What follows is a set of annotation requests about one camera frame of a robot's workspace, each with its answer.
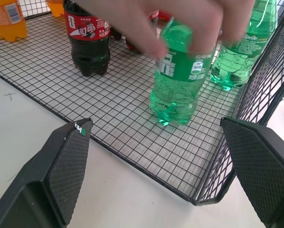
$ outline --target black wire basket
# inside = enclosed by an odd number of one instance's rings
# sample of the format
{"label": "black wire basket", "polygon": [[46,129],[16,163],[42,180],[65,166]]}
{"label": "black wire basket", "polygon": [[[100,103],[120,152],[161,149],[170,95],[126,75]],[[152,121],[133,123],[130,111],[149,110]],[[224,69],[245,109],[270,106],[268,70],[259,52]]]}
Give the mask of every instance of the black wire basket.
{"label": "black wire basket", "polygon": [[28,36],[0,40],[0,78],[67,122],[91,117],[93,140],[194,205],[222,199],[235,172],[220,119],[266,124],[284,96],[284,1],[278,29],[244,89],[226,92],[207,79],[189,125],[166,127],[148,107],[151,56],[111,39],[107,74],[83,77],[71,59],[64,19],[54,18],[45,0],[19,2]]}

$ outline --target green bottle label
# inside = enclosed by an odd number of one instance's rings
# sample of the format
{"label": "green bottle label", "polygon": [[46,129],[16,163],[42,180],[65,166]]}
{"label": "green bottle label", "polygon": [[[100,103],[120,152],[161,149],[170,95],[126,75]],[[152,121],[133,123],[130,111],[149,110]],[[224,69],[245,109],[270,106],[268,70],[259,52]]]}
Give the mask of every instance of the green bottle label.
{"label": "green bottle label", "polygon": [[241,55],[256,57],[261,54],[270,37],[271,35],[267,34],[254,35],[247,33],[240,43],[228,49]]}
{"label": "green bottle label", "polygon": [[165,58],[157,61],[161,75],[181,82],[192,82],[205,78],[212,62],[213,54],[189,57],[187,52],[169,49]]}

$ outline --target orange soda bottle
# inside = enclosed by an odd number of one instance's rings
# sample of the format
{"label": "orange soda bottle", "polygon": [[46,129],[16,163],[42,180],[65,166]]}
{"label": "orange soda bottle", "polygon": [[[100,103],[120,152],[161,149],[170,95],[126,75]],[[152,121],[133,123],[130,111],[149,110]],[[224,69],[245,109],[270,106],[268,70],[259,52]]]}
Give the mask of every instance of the orange soda bottle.
{"label": "orange soda bottle", "polygon": [[0,39],[14,42],[27,36],[26,22],[18,0],[0,0]]}
{"label": "orange soda bottle", "polygon": [[64,15],[63,0],[47,0],[47,5],[54,17]]}

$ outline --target green plastic bottle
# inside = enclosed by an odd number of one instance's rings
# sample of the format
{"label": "green plastic bottle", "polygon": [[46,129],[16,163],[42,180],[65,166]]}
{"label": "green plastic bottle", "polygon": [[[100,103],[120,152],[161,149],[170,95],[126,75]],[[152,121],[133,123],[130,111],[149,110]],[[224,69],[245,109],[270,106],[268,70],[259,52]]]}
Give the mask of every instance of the green plastic bottle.
{"label": "green plastic bottle", "polygon": [[241,88],[277,27],[276,0],[256,0],[245,37],[236,45],[221,45],[211,81],[229,91]]}
{"label": "green plastic bottle", "polygon": [[169,51],[156,64],[150,109],[164,126],[171,121],[186,125],[197,108],[198,92],[208,75],[215,49],[210,55],[189,54],[192,31],[174,18],[163,29],[161,38]]}

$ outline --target hand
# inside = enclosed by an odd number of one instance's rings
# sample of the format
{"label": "hand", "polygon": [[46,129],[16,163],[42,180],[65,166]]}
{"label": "hand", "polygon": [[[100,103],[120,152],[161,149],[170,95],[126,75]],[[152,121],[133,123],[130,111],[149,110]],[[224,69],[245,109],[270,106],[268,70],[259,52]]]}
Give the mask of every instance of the hand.
{"label": "hand", "polygon": [[148,20],[157,9],[191,27],[190,50],[212,51],[223,26],[222,41],[236,42],[246,31],[255,0],[75,0],[86,11],[107,20],[141,51],[163,57],[166,47]]}

